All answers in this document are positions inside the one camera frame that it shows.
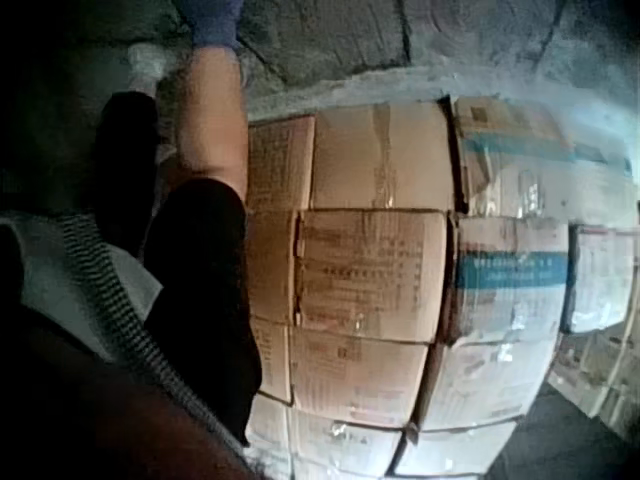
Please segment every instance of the person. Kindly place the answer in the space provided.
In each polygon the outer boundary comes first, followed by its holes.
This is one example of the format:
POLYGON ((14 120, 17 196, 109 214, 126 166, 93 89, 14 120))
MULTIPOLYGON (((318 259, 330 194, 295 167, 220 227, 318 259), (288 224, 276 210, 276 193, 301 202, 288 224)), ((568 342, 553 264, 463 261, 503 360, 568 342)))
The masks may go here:
POLYGON ((182 178, 151 226, 153 81, 104 109, 95 216, 0 214, 5 469, 14 475, 260 476, 242 454, 261 383, 245 287, 242 1, 176 4, 194 47, 182 178), (144 267, 134 258, 143 242, 144 267))

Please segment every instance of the blue stripe on box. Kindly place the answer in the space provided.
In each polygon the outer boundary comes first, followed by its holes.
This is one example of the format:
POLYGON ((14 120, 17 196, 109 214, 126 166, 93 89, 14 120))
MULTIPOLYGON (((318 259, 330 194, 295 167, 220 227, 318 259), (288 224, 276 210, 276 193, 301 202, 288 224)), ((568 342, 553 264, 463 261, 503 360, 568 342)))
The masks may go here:
POLYGON ((576 144, 573 149, 560 142, 534 137, 513 137, 500 133, 471 133, 463 139, 463 148, 467 152, 485 154, 504 154, 515 157, 533 157, 554 162, 579 163, 588 162, 601 165, 610 170, 617 170, 626 177, 631 177, 631 162, 623 159, 621 165, 609 163, 598 151, 576 144))
POLYGON ((498 290, 564 285, 566 252, 465 252, 458 259, 456 288, 498 290))

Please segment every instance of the packing tape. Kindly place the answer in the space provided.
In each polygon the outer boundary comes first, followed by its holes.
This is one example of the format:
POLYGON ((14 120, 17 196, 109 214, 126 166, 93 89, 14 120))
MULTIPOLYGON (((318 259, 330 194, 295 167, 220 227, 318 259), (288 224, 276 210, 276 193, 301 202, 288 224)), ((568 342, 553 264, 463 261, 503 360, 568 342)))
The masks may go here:
POLYGON ((391 163, 391 107, 385 103, 373 107, 373 126, 380 147, 380 164, 376 167, 373 208, 393 208, 396 199, 397 173, 391 163))

